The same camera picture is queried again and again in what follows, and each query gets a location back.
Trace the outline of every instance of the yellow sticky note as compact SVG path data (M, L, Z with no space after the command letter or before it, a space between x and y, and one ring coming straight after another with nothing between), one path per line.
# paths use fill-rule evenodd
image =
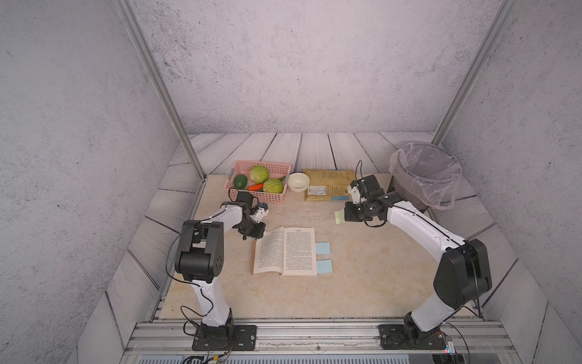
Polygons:
M335 223L336 224L342 224L346 222L346 219L344 218L344 212L343 209L336 211L335 212Z

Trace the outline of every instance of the gray textured wall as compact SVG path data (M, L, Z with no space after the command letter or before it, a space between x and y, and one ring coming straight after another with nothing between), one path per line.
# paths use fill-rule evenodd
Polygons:
M500 0L132 0L189 133L433 131Z
M64 362L178 139L111 0L0 2L0 362Z
M582 343L582 2L524 0L443 145Z

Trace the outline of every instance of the cabbage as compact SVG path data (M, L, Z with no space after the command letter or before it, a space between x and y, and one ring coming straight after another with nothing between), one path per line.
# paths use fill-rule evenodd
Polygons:
M283 183L276 178L272 178L263 184L262 190L269 193L283 193Z
M269 170L262 165L256 165L250 170L249 177L254 183L263 183L269 179Z

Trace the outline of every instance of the black mounting plate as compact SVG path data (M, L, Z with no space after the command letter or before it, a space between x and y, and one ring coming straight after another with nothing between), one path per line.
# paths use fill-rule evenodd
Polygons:
M235 325L235 346L232 351L253 351L255 343L257 342L257 326L255 325ZM230 345L215 347L210 346L211 351L227 351ZM192 343L192 350L194 351L208 351L208 342L202 339L202 333L196 330L196 336Z
M404 325L378 325L378 331L380 346L384 350L444 350L446 348L442 334L436 334L411 345L404 339Z

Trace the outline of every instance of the food package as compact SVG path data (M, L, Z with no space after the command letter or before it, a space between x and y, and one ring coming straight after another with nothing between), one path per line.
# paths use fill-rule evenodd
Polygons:
M305 201L327 201L342 196L349 199L347 187L356 179L354 171L345 169L304 169L309 176L309 187L305 191Z

